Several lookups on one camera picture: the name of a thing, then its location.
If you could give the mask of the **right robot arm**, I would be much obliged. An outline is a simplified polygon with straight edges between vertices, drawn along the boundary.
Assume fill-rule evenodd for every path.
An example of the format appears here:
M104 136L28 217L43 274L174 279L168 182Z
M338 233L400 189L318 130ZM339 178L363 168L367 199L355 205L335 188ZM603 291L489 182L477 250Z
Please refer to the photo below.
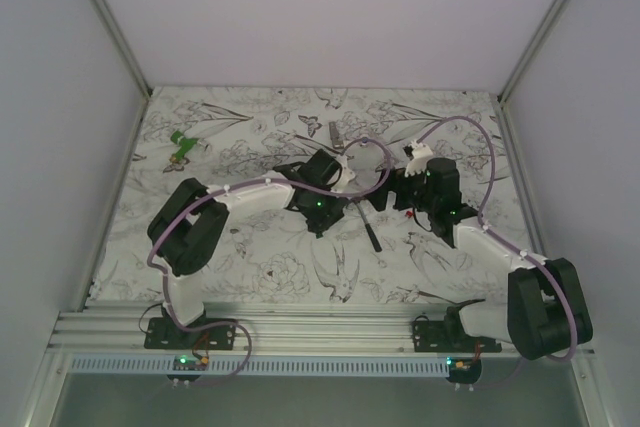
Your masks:
M501 237L462 199L454 161L432 158L423 172L383 173L368 195L382 211L390 194L394 209L426 214L432 234L507 279L503 303L472 300L448 308L440 323L452 350L468 350L479 338L512 344L527 360L569 360L593 337L593 326L575 266L565 258L529 254Z

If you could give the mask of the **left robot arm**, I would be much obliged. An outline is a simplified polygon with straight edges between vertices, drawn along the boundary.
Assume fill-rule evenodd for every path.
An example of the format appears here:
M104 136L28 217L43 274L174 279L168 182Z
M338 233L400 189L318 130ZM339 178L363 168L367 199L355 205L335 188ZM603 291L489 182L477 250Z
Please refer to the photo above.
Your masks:
M343 218L346 188L354 179L345 156L319 150L306 162L282 165L233 186L182 181L147 229L149 265L163 276L170 339L184 349L203 339L205 308L197 274L212 259L227 223L288 210L301 214L307 230L320 237Z

